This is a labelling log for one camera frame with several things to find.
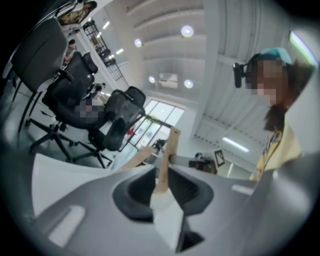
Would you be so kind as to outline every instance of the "office chair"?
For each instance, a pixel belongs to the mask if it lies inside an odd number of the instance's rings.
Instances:
[[[12,70],[20,78],[13,100],[21,83],[24,83],[32,92],[22,114],[18,132],[21,131],[27,111],[36,94],[38,95],[29,116],[32,114],[42,92],[47,89],[51,80],[53,81],[53,77],[58,73],[64,78],[67,77],[66,73],[61,70],[66,48],[67,39],[59,22],[51,18],[29,33],[13,55],[11,60]]]
[[[104,118],[101,124],[112,121],[112,125],[107,134],[99,130],[102,126],[90,129],[88,134],[89,142],[95,147],[89,147],[82,142],[77,142],[90,152],[79,155],[72,159],[75,163],[79,159],[94,156],[98,158],[103,168],[106,168],[102,158],[109,160],[107,167],[112,160],[101,154],[101,151],[107,149],[109,151],[117,151],[120,149],[124,136],[128,130],[138,122],[146,113],[143,103],[146,96],[139,89],[130,87],[126,92],[114,90],[108,99],[105,109]]]
[[[66,161],[70,162],[71,156],[63,145],[62,140],[69,142],[70,146],[74,145],[74,141],[59,134],[58,131],[64,132],[66,125],[78,129],[90,129],[103,117],[104,112],[103,106],[96,106],[101,107],[102,111],[98,112],[98,115],[95,115],[96,113],[93,112],[94,116],[90,118],[90,116],[83,117],[83,112],[77,111],[83,95],[95,80],[92,74],[98,72],[98,68],[91,59],[90,53],[81,56],[79,52],[76,52],[64,71],[67,78],[59,77],[48,87],[42,99],[42,102],[55,114],[58,124],[48,127],[30,118],[25,122],[25,125],[28,127],[32,123],[47,132],[45,136],[31,145],[30,154],[34,154],[36,147],[45,141],[55,140],[67,157]]]

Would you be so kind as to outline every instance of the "floor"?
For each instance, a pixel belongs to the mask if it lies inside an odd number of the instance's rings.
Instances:
[[[31,124],[30,127],[23,125],[21,132],[18,134],[19,122],[31,92],[24,85],[21,85],[14,102],[12,102],[14,92],[12,82],[8,82],[0,101],[0,182],[1,188],[4,189],[3,195],[6,196],[8,203],[12,204],[17,211],[16,213],[32,221],[31,178],[35,156],[29,154],[29,148],[34,141],[40,139],[46,133]],[[54,117],[45,116],[41,111],[53,116],[48,107],[39,100],[32,113],[32,118],[47,126],[56,121]],[[88,132],[86,130],[70,126],[67,128],[68,130],[63,132],[63,135],[76,142],[88,142]],[[69,147],[67,142],[64,143],[72,157],[88,153],[88,150],[81,145]],[[36,149],[36,153],[61,161],[66,160],[55,141],[49,140],[43,143]],[[103,154],[113,159],[113,155],[109,151],[105,150]],[[128,160],[128,157],[132,157],[134,154],[135,151],[132,148],[125,148],[117,155],[110,169],[119,168]],[[80,159],[76,164],[101,168],[98,159],[95,157]]]

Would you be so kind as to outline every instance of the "ceiling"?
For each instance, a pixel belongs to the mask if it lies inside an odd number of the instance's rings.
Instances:
[[[232,65],[265,48],[290,45],[290,19],[264,0],[113,0],[94,15],[99,26],[110,21],[102,38],[123,68],[129,85],[146,94],[197,109],[191,136],[223,148],[255,165],[269,135],[263,131],[268,108],[234,86]],[[181,27],[194,35],[183,37]],[[142,47],[134,46],[141,39]],[[177,89],[150,83],[160,73],[177,74]],[[184,80],[193,81],[186,88]],[[228,137],[244,152],[222,140]]]

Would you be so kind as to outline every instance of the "black cushion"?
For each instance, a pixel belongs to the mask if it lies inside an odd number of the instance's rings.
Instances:
[[[91,72],[92,74],[95,74],[98,72],[98,67],[93,62],[90,52],[87,52],[86,54],[84,54],[82,57],[82,60],[89,72]]]

